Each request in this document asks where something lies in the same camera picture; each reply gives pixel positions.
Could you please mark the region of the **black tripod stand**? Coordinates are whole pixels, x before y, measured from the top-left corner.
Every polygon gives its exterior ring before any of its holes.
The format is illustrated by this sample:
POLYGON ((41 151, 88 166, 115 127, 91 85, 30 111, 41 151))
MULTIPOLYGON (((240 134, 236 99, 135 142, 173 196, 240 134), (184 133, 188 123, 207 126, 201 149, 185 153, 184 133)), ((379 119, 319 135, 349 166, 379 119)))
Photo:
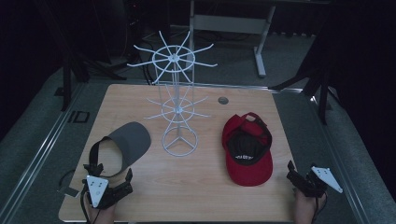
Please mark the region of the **black tripod stand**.
POLYGON ((303 94, 305 96, 313 97, 316 92, 319 91, 318 117, 320 121, 326 125, 326 106, 331 67, 332 63, 328 60, 323 60, 319 63, 303 62, 294 77, 278 85, 269 87, 269 90, 282 91, 292 84, 307 78, 308 81, 303 87, 303 94))
POLYGON ((90 80, 89 69, 115 80, 103 29, 94 0, 33 0, 63 56, 62 111, 72 100, 72 76, 77 82, 90 80))

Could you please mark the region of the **black floor plate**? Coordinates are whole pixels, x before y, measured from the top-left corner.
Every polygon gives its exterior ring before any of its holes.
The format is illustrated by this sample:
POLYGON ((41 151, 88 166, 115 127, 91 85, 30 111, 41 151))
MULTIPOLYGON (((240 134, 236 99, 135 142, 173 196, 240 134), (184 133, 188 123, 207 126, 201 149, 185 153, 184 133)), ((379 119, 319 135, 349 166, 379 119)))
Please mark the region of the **black floor plate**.
POLYGON ((90 118, 90 113, 86 111, 73 111, 68 118, 68 123, 86 123, 90 118))

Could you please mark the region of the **person's left hand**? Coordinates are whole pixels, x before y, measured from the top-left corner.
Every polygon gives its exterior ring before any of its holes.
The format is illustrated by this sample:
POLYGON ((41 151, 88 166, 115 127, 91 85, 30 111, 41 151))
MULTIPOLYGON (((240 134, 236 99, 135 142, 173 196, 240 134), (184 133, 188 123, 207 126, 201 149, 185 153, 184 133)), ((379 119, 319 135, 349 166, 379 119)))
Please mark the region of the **person's left hand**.
POLYGON ((84 203, 90 224, 114 224, 117 206, 113 204, 107 209, 92 208, 88 202, 84 203))

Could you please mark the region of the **person's right hand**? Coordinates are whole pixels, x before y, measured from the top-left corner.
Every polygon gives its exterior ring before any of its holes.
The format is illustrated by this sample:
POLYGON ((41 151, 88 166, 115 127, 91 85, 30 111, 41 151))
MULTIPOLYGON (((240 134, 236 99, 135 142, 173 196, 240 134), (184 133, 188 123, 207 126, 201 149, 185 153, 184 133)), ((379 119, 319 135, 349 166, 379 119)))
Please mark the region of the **person's right hand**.
POLYGON ((312 224, 327 202, 327 194, 320 198, 306 197, 299 189, 294 190, 294 224, 312 224))

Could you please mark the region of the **dark computer tower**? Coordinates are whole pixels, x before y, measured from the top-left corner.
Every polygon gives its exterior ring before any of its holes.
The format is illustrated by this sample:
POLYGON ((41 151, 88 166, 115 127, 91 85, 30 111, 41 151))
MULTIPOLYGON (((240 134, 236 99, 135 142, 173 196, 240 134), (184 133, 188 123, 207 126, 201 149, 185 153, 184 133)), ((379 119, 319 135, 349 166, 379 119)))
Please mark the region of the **dark computer tower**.
POLYGON ((127 53, 129 62, 135 62, 139 57, 138 50, 134 45, 139 45, 142 42, 143 33, 143 15, 142 0, 124 0, 125 12, 128 21, 130 47, 127 53))

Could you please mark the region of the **white wire display rack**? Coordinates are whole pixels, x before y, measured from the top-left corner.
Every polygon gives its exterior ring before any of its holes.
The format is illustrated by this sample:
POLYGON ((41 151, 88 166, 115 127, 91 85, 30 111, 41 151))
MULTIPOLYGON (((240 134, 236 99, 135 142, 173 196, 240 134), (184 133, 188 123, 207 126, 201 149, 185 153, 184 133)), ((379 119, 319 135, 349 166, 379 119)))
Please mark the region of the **white wire display rack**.
POLYGON ((197 111, 196 106, 204 102, 207 96, 195 96, 195 71, 196 65, 216 67, 216 63, 201 63, 196 59, 198 53, 213 48, 213 44, 200 48, 190 49, 186 42, 190 39, 187 34, 179 45, 169 45, 159 32, 163 46, 159 49, 145 49, 134 46, 139 51, 150 54, 150 59, 144 63, 128 63, 130 67, 152 65, 156 77, 150 84, 158 88, 159 99, 149 99, 157 105, 160 111, 146 119, 162 118, 167 122, 161 140, 163 149, 174 157, 185 157, 196 150, 199 144, 198 133, 191 127, 192 120, 196 117, 209 118, 209 115, 197 111))

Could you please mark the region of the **gray sun visor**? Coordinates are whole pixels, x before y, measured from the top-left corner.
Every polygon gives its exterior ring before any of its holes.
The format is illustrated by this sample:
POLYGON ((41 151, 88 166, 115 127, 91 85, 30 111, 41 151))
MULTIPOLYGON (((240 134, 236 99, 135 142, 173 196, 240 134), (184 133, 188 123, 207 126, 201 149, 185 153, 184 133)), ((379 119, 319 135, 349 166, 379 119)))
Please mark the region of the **gray sun visor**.
POLYGON ((151 145, 149 131, 139 122, 129 122, 96 142, 90 150, 88 164, 100 164, 99 148, 105 141, 112 141, 122 155, 120 170, 114 175, 119 175, 139 160, 151 145))

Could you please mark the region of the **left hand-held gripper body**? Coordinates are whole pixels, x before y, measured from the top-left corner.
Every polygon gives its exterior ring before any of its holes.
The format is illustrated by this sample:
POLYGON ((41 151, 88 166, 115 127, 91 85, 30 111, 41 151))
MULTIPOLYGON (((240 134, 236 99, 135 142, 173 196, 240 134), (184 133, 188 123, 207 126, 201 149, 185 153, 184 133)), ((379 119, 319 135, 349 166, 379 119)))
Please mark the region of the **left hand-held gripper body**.
POLYGON ((111 188, 109 181, 102 177, 88 175, 85 185, 88 188, 88 201, 92 208, 107 209, 133 192, 132 185, 124 182, 111 188))

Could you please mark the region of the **metal floor rail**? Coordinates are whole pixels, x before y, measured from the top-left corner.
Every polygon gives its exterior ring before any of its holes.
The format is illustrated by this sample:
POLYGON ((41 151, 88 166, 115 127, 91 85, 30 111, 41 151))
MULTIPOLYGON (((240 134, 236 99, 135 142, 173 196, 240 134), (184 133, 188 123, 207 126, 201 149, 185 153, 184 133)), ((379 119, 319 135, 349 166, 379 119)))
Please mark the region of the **metal floor rail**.
POLYGON ((325 138, 332 170, 343 188, 343 194, 356 223, 369 224, 363 197, 360 196, 363 186, 360 159, 371 160, 365 146, 346 111, 334 97, 326 96, 324 100, 320 100, 319 96, 314 95, 308 100, 325 138))
POLYGON ((0 210, 0 224, 9 224, 14 214, 18 210, 23 201, 25 195, 27 194, 29 188, 32 186, 33 182, 39 171, 41 170, 44 162, 46 161, 48 155, 50 154, 53 146, 58 140, 66 121, 71 114, 71 107, 75 104, 77 98, 80 96, 81 92, 84 90, 84 84, 77 84, 75 90, 72 93, 72 99, 68 106, 62 111, 58 118, 54 121, 51 126, 49 133, 46 138, 40 144, 37 153, 29 161, 26 169, 21 174, 15 188, 10 193, 7 201, 4 203, 3 208, 0 210))

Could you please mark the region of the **white metal desk frame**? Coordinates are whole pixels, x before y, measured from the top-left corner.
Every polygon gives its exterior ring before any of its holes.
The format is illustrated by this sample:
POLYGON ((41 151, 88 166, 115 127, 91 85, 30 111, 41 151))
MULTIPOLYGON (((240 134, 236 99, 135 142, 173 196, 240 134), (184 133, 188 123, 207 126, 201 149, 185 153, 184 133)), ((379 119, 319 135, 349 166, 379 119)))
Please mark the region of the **white metal desk frame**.
POLYGON ((265 77, 266 71, 262 58, 262 50, 266 37, 272 23, 273 16, 278 5, 294 4, 301 6, 321 6, 329 5, 329 1, 315 2, 312 0, 262 0, 269 7, 264 19, 227 17, 214 15, 196 14, 194 11, 194 0, 190 0, 190 30, 187 36, 189 40, 189 49, 194 50, 194 31, 213 31, 228 32, 238 34, 259 35, 261 37, 259 44, 253 49, 254 57, 259 77, 265 77))

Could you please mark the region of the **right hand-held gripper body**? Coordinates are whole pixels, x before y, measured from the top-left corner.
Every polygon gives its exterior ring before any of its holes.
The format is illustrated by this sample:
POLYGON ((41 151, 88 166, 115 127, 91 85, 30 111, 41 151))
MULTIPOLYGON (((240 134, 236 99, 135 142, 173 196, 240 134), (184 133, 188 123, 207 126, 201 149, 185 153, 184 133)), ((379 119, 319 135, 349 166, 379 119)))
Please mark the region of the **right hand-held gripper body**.
POLYGON ((301 192, 306 197, 321 197, 331 187, 339 193, 343 193, 343 188, 335 179, 330 168, 312 166, 310 172, 306 174, 304 184, 301 186, 301 192))

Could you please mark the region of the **gray paper scrap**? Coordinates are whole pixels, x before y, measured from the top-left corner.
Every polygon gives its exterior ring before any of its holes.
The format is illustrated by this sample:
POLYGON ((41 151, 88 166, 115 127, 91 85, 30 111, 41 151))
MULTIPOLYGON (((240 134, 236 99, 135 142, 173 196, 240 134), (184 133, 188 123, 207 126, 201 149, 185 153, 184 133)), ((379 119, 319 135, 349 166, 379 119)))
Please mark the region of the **gray paper scrap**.
POLYGON ((70 187, 60 187, 58 189, 58 192, 65 196, 70 196, 73 198, 77 198, 79 196, 79 191, 70 187))

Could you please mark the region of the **red baseball cap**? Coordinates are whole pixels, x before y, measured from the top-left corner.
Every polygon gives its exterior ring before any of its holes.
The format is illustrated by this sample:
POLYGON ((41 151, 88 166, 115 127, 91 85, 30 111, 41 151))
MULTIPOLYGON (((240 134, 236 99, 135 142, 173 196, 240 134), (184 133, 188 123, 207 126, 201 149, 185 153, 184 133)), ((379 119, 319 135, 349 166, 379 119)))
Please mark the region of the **red baseball cap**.
POLYGON ((235 184, 255 187, 271 177, 273 137, 257 114, 233 115, 223 127, 221 143, 228 175, 235 184))

